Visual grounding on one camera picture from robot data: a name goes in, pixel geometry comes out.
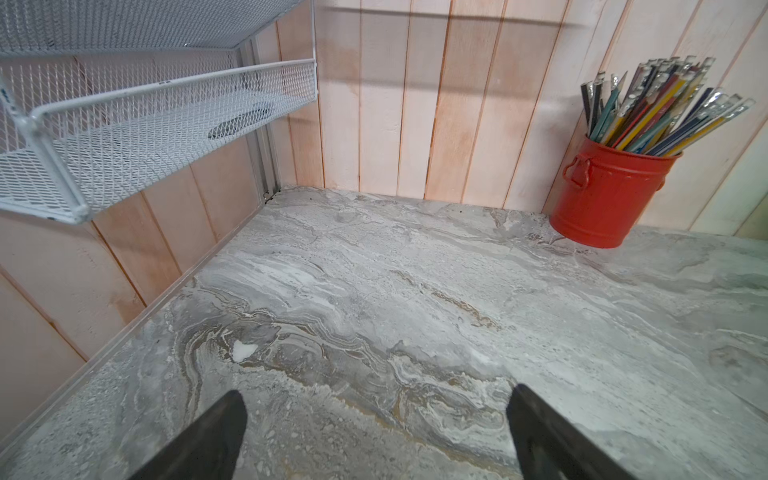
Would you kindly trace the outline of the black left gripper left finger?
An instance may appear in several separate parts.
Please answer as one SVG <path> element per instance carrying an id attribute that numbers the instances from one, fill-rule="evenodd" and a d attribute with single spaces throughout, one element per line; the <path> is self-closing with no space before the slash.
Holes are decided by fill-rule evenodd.
<path id="1" fill-rule="evenodd" d="M 130 479 L 232 479 L 247 419 L 241 393 L 228 391 Z"/>

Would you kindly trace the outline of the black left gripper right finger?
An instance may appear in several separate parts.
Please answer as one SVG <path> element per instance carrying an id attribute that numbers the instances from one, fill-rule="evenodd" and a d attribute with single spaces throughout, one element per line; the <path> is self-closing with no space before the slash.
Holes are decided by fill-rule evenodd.
<path id="1" fill-rule="evenodd" d="M 512 390 L 506 418 L 525 479 L 633 477 L 525 384 Z"/>

